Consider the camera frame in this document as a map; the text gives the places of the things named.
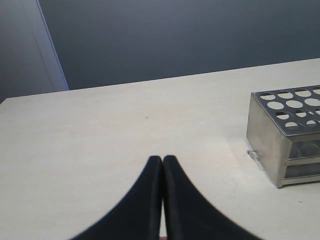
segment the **perforated metal top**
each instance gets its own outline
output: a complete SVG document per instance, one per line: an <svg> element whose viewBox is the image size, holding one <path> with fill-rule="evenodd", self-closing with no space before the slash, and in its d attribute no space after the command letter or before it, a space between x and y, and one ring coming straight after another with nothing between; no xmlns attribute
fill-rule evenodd
<svg viewBox="0 0 320 240"><path fill-rule="evenodd" d="M253 92L252 96L285 136L320 134L320 85Z"/></svg>

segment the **gray wall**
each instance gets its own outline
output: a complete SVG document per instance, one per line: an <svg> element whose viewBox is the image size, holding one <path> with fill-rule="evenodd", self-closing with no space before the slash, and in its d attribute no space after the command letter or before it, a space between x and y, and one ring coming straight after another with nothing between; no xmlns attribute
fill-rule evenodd
<svg viewBox="0 0 320 240"><path fill-rule="evenodd" d="M0 103L67 90L36 0L0 0Z"/></svg>
<svg viewBox="0 0 320 240"><path fill-rule="evenodd" d="M320 57L319 0L39 2L70 89Z"/></svg>

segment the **white table surface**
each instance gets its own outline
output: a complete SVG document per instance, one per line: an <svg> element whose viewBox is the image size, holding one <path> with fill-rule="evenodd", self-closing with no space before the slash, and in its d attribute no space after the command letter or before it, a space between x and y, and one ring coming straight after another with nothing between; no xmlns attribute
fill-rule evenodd
<svg viewBox="0 0 320 240"><path fill-rule="evenodd" d="M73 237L126 194L150 155L167 154L250 232L317 239L320 183L277 189L246 153L251 92L316 84L320 58L9 98L0 105L0 239Z"/></svg>

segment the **wall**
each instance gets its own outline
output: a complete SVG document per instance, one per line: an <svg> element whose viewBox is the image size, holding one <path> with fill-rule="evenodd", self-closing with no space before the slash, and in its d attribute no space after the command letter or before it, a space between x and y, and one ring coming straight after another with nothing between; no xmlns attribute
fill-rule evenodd
<svg viewBox="0 0 320 240"><path fill-rule="evenodd" d="M0 103L67 90L36 0L0 0Z"/></svg>
<svg viewBox="0 0 320 240"><path fill-rule="evenodd" d="M319 0L39 0L71 89L320 57Z"/></svg>

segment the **circular hole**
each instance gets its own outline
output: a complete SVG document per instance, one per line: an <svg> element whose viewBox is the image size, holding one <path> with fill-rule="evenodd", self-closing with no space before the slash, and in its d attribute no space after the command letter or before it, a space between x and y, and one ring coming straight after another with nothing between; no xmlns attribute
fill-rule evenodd
<svg viewBox="0 0 320 240"><path fill-rule="evenodd" d="M278 96L283 99L292 99L294 95L288 91L280 91L278 92Z"/></svg>
<svg viewBox="0 0 320 240"><path fill-rule="evenodd" d="M280 110L283 109L285 106L277 101L270 101L267 103L267 106L271 109Z"/></svg>
<svg viewBox="0 0 320 240"><path fill-rule="evenodd" d="M301 145L301 153L306 157L317 155L319 150L319 147L313 143L307 142Z"/></svg>
<svg viewBox="0 0 320 240"><path fill-rule="evenodd" d="M304 102L306 104L308 104L309 106L314 106L314 107L320 106L320 100L319 99L308 98L308 99L304 100Z"/></svg>
<svg viewBox="0 0 320 240"><path fill-rule="evenodd" d="M295 146L292 146L289 158L290 159L295 159L296 157L298 157L298 155L299 155L299 149L296 148Z"/></svg>
<svg viewBox="0 0 320 240"><path fill-rule="evenodd" d="M295 129L298 129L298 128L299 128L298 124L295 123L295 122L293 122L293 121L287 122L287 123L285 124L285 127L288 128L288 129L290 129L290 130L295 130Z"/></svg>
<svg viewBox="0 0 320 240"><path fill-rule="evenodd" d="M320 94L320 86L314 87L314 88L313 88L313 92L314 92L315 94Z"/></svg>
<svg viewBox="0 0 320 240"><path fill-rule="evenodd" d="M296 100L289 100L289 101L286 101L286 104L291 107L291 108L295 108L295 109L299 109L303 106L303 104L299 101L296 101Z"/></svg>
<svg viewBox="0 0 320 240"><path fill-rule="evenodd" d="M275 95L268 93L268 92L264 92L260 94L260 98L264 99L264 100L273 100L275 99Z"/></svg>
<svg viewBox="0 0 320 240"><path fill-rule="evenodd" d="M289 114L284 112L284 111L278 111L275 113L276 117L278 119L282 119L282 120L285 120L285 119L288 119L289 118Z"/></svg>
<svg viewBox="0 0 320 240"><path fill-rule="evenodd" d="M304 98L311 96L311 92L305 89L298 89L295 91L295 94Z"/></svg>
<svg viewBox="0 0 320 240"><path fill-rule="evenodd" d="M295 111L295 114L300 118L304 118L305 116L307 116L307 114L302 110Z"/></svg>
<svg viewBox="0 0 320 240"><path fill-rule="evenodd" d="M306 126L309 127L309 128L313 128L316 126L316 122L313 121L313 120L309 120L306 122Z"/></svg>

